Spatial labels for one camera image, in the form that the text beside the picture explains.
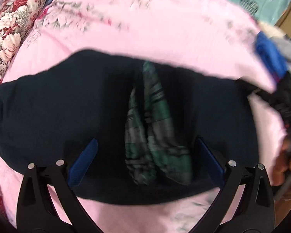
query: folded black clothing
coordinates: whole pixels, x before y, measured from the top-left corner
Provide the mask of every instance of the folded black clothing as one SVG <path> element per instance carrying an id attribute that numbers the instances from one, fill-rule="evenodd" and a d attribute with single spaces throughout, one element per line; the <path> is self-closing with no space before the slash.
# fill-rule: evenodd
<path id="1" fill-rule="evenodd" d="M 192 157 L 189 185 L 160 178 L 137 185 L 125 163 L 125 123 L 132 89 L 142 88 L 144 61 L 83 50 L 48 71 L 0 85 L 0 156 L 24 174 L 37 166 L 67 160 L 93 138 L 98 153 L 79 186 L 79 197 L 137 205 L 168 202 L 213 188 L 199 157 Z M 177 143 L 196 155 L 201 136 L 227 159 L 258 163 L 258 143 L 250 105 L 235 81 L 152 63 L 173 121 Z M 144 92 L 136 90 L 142 103 Z"/>

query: silver screw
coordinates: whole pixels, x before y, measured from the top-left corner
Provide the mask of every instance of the silver screw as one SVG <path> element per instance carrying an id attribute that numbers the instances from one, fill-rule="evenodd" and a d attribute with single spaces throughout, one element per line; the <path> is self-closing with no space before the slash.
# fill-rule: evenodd
<path id="1" fill-rule="evenodd" d="M 34 163 L 30 163 L 29 165 L 28 165 L 28 169 L 33 169 L 34 168 Z"/>
<path id="2" fill-rule="evenodd" d="M 56 161 L 57 166 L 62 166 L 64 163 L 65 163 L 65 161 L 63 159 L 59 159 Z"/>
<path id="3" fill-rule="evenodd" d="M 264 167 L 264 165 L 263 165 L 263 164 L 258 164 L 258 169 L 260 169 L 260 170 L 264 170 L 264 169 L 265 169 L 265 167 Z"/>
<path id="4" fill-rule="evenodd" d="M 232 166 L 232 167 L 234 167 L 234 166 L 237 165 L 237 163 L 236 163 L 234 160 L 230 160 L 230 161 L 228 162 L 228 164 L 229 164 L 230 166 Z"/>

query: green plaid fabric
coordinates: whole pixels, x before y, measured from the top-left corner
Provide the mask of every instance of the green plaid fabric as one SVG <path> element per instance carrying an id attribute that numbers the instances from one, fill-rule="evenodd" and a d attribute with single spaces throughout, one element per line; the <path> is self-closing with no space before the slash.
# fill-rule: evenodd
<path id="1" fill-rule="evenodd" d="M 188 148 L 175 139 L 174 128 L 164 91 L 154 65 L 143 65 L 144 113 L 143 126 L 137 103 L 136 89 L 129 99 L 125 125 L 126 165 L 136 184 L 150 184 L 157 179 L 157 169 L 180 184 L 192 180 L 191 156 Z"/>

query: floral pillow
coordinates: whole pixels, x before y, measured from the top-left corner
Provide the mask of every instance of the floral pillow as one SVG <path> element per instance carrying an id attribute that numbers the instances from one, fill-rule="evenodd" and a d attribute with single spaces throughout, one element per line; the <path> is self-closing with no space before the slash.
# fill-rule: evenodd
<path id="1" fill-rule="evenodd" d="M 46 0 L 0 0 L 0 83 Z"/>

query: mattress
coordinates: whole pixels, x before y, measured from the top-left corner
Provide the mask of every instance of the mattress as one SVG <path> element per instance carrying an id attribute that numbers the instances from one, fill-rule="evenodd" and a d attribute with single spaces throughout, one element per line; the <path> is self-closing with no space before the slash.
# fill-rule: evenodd
<path id="1" fill-rule="evenodd" d="M 38 16 L 3 82 L 47 70 L 72 53 L 94 49 L 169 63 L 205 75 L 245 77 L 268 91 L 275 84 L 254 41 L 256 22 L 227 0 L 54 0 Z M 75 81 L 78 65 L 75 65 Z M 280 116 L 250 97 L 259 142 L 260 162 L 271 170 L 285 135 Z M 0 185 L 9 221 L 16 226 L 22 175 L 0 158 Z M 59 217 L 69 222 L 52 187 Z M 235 211 L 242 188 L 224 221 Z M 218 189 L 175 202 L 117 206 L 79 199 L 104 232 L 188 232 L 214 200 Z"/>

